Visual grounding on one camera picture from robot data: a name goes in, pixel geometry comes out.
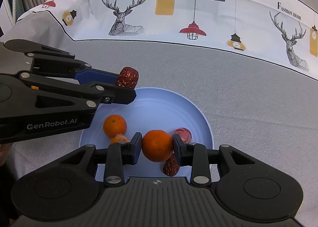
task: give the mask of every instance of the wrinkled red fruit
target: wrinkled red fruit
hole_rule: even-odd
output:
[[[124,67],[119,74],[116,85],[135,88],[139,79],[138,71],[131,67]]]
[[[192,141],[191,132],[189,129],[187,129],[185,127],[180,127],[178,129],[174,130],[172,132],[172,136],[175,134],[178,134],[185,144],[188,144]]]
[[[175,176],[178,173],[179,169],[180,166],[178,165],[177,159],[174,154],[171,155],[163,165],[163,173],[169,177]]]

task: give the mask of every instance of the red pendant lamp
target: red pendant lamp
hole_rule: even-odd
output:
[[[183,28],[179,33],[186,33],[187,38],[190,40],[197,40],[199,35],[206,36],[206,33],[199,28],[199,26],[194,22],[196,15],[196,0],[194,0],[194,14],[193,23],[189,24],[187,28]]]

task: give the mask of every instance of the deer antler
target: deer antler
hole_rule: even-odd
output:
[[[297,35],[297,29],[295,29],[296,33],[291,38],[291,41],[294,41],[296,39],[302,39],[305,36],[305,34],[306,34],[306,30],[305,30],[304,34],[302,33],[302,26],[300,25],[300,22],[298,22],[298,23],[299,23],[299,26],[300,26],[300,33]]]
[[[104,2],[104,0],[102,0],[102,2],[104,3],[104,5],[105,5],[107,8],[112,9],[112,10],[114,10],[114,11],[119,11],[119,7],[116,6],[117,0],[115,0],[114,5],[112,5],[112,3],[109,4],[109,0],[106,0],[106,3]]]
[[[136,3],[135,3],[135,0],[133,0],[132,4],[130,6],[127,6],[127,9],[126,11],[124,11],[124,13],[127,13],[129,10],[131,10],[132,8],[138,6],[138,5],[141,5],[142,3],[144,3],[146,0],[138,0]]]
[[[278,22],[277,22],[277,15],[279,15],[279,13],[277,13],[275,16],[274,16],[274,19],[273,17],[271,16],[271,12],[269,11],[269,15],[271,16],[271,20],[273,21],[274,25],[276,26],[276,28],[278,28],[280,30],[280,32],[287,38],[287,34],[286,34],[286,31],[284,30],[283,28],[283,22],[281,22],[281,25],[279,26]]]

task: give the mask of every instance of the human hand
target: human hand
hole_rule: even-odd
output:
[[[13,143],[0,145],[0,166],[2,166],[7,159],[12,145]]]

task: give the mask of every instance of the deer head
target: deer head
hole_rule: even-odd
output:
[[[117,0],[115,0],[114,5],[112,5],[112,3],[109,3],[109,0],[106,0],[106,3],[104,2],[104,0],[102,0],[103,4],[109,8],[114,10],[113,14],[117,17],[116,22],[124,22],[125,17],[127,15],[129,15],[132,12],[132,9],[138,5],[141,5],[142,3],[144,3],[146,0],[138,0],[135,3],[135,0],[132,1],[131,5],[127,6],[126,10],[124,12],[121,12],[119,10],[119,7],[116,6],[116,2]]]
[[[271,12],[269,12],[269,15],[271,16],[271,20],[273,21],[274,25],[276,26],[276,28],[279,29],[279,31],[282,33],[282,37],[283,37],[283,40],[286,42],[286,46],[287,46],[287,49],[288,50],[292,50],[293,49],[293,45],[295,45],[297,43],[297,39],[302,39],[305,34],[306,34],[306,30],[304,33],[302,33],[302,26],[300,25],[300,22],[299,23],[299,26],[300,26],[300,33],[297,34],[297,29],[295,29],[295,34],[292,36],[291,39],[289,39],[287,37],[287,34],[286,34],[286,31],[284,30],[283,28],[283,22],[281,22],[281,25],[279,26],[279,23],[277,22],[277,15],[279,15],[279,13],[277,13],[275,16],[274,16],[274,19],[273,17],[271,16]]]

